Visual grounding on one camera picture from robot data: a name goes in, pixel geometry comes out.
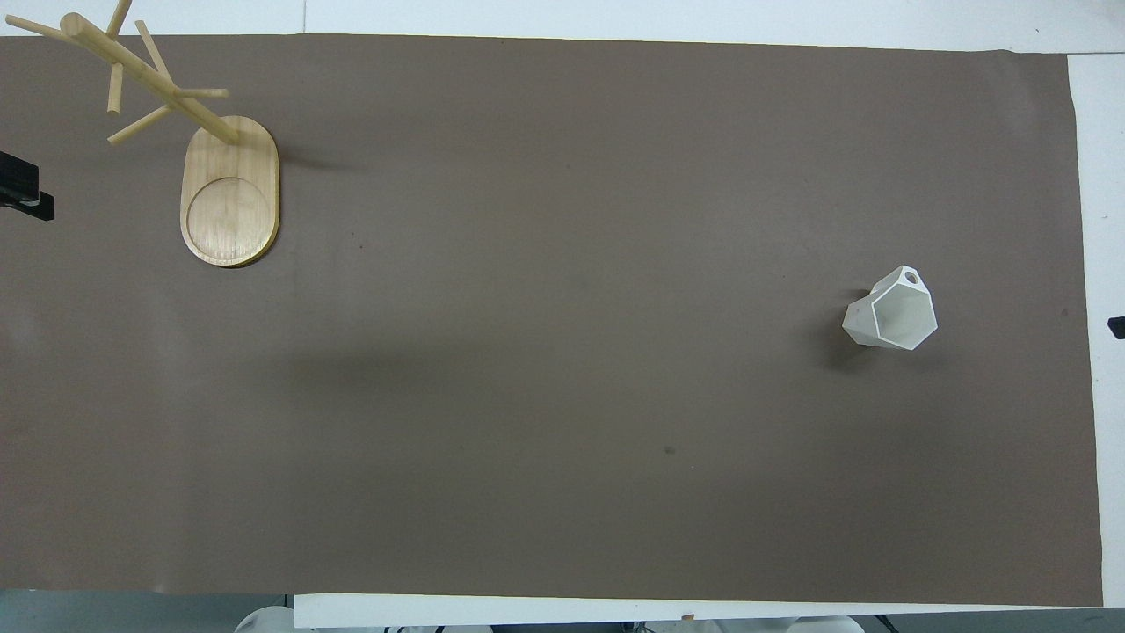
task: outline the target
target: wooden dowel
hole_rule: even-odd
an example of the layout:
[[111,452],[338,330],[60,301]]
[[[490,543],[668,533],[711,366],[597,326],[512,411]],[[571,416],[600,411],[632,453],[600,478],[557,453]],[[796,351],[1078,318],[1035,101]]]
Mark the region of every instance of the wooden dowel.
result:
[[122,79],[125,76],[125,69],[122,64],[109,65],[109,105],[106,111],[109,114],[122,114]]
[[238,132],[227,125],[215,112],[207,109],[195,99],[181,99],[176,96],[178,89],[171,79],[164,76],[159,71],[144,63],[144,60],[133,54],[132,51],[109,38],[108,35],[98,30],[98,27],[90,24],[90,20],[78,13],[66,13],[60,21],[60,27],[65,36],[88,48],[93,54],[109,63],[119,63],[125,67],[129,76],[136,79],[154,94],[163,99],[168,105],[181,110],[200,127],[214,134],[224,143],[237,143]]
[[133,0],[117,0],[114,17],[109,18],[109,26],[106,28],[106,35],[110,39],[117,39],[117,35],[122,33],[122,25],[125,24],[125,13],[129,12],[129,4],[132,3]]
[[184,99],[225,99],[231,91],[226,88],[179,88],[176,96]]
[[136,25],[137,30],[141,33],[141,39],[144,40],[144,47],[148,49],[148,56],[152,57],[152,63],[156,65],[156,71],[171,79],[172,74],[168,72],[168,66],[164,65],[164,57],[160,56],[156,43],[153,42],[152,35],[148,35],[148,27],[144,25],[144,20],[137,20]]
[[158,120],[164,118],[165,116],[168,116],[168,112],[170,111],[172,111],[172,107],[168,105],[161,106],[152,110],[151,112],[144,115],[143,117],[125,126],[117,134],[110,136],[109,143],[112,145],[120,143],[122,141],[128,138],[129,136],[136,134],[137,132],[141,132],[145,127],[148,127],[153,123],[156,123]]
[[66,37],[66,35],[64,35],[63,31],[56,28],[51,28],[50,26],[44,26],[39,22],[33,22],[32,20],[25,20],[24,18],[16,16],[4,16],[3,21],[10,24],[16,28],[22,28],[24,30],[38,33],[39,35],[45,35],[47,37],[52,37],[60,42],[65,42],[68,44],[78,44],[78,42],[74,42],[70,37]]

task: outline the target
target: gray floor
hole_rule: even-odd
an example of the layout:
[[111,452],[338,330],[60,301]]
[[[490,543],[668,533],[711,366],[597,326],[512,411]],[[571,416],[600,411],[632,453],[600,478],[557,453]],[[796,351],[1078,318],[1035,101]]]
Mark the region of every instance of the gray floor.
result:
[[[3,633],[232,633],[282,596],[165,596],[143,591],[0,591]],[[892,615],[900,633],[1120,633],[1125,609]],[[856,616],[867,633],[886,633]],[[497,626],[497,633],[620,633],[619,623]]]

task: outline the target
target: wooden mug tree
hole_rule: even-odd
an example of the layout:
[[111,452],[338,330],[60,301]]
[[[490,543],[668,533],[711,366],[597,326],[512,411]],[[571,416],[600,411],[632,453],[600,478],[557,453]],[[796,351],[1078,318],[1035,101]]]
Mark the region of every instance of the wooden mug tree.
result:
[[199,259],[215,265],[244,265],[269,250],[280,223],[280,171],[277,144],[264,127],[244,116],[217,116],[198,99],[224,98],[225,89],[183,89],[172,81],[144,21],[137,30],[153,65],[117,42],[132,0],[118,0],[106,30],[78,13],[66,13],[58,28],[7,16],[8,24],[82,46],[106,60],[110,114],[122,109],[122,80],[127,73],[164,101],[152,112],[109,136],[120,143],[177,110],[201,126],[188,143],[180,191],[180,232]]

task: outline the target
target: small black object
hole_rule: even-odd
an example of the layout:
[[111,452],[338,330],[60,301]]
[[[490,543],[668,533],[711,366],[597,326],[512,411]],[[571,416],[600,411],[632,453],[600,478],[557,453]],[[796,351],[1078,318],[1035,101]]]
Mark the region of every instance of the small black object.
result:
[[38,217],[55,218],[55,198],[39,190],[39,168],[0,152],[0,206]]
[[1114,316],[1109,320],[1109,332],[1114,334],[1118,341],[1125,340],[1125,316]]

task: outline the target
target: white table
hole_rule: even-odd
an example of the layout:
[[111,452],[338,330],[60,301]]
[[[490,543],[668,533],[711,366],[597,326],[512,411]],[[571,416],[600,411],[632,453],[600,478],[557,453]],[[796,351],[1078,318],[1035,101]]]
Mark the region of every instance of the white table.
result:
[[[8,0],[4,12],[53,25],[68,11],[108,20],[114,0]],[[1125,3],[1097,0],[274,0],[136,2],[158,34],[359,33],[802,44],[1070,56],[1098,444],[1106,606],[1125,606]],[[132,26],[123,33],[135,33]],[[0,25],[0,35],[22,35]],[[920,605],[297,596],[303,627],[618,622],[1043,608]]]

